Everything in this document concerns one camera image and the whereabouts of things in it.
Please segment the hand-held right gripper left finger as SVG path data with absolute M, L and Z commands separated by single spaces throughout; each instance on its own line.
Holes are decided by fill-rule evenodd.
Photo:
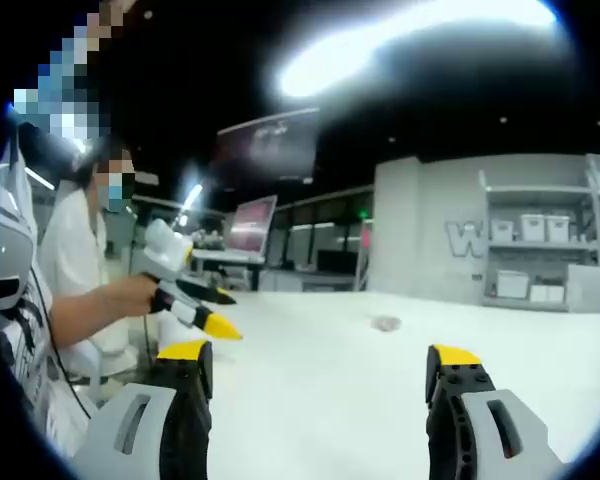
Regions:
M 129 383 L 91 418 L 72 457 L 79 479 L 206 479 L 212 428 L 212 344 L 162 350 L 141 383 Z

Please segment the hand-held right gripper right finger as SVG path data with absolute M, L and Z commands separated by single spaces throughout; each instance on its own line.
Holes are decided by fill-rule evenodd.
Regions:
M 429 478 L 557 479 L 563 462 L 545 423 L 512 391 L 498 389 L 471 352 L 428 348 Z

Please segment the person's left hand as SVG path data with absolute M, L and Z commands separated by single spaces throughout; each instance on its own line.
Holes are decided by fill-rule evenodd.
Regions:
M 144 316 L 152 311 L 158 284 L 145 275 L 134 275 L 120 281 L 120 301 L 124 316 Z

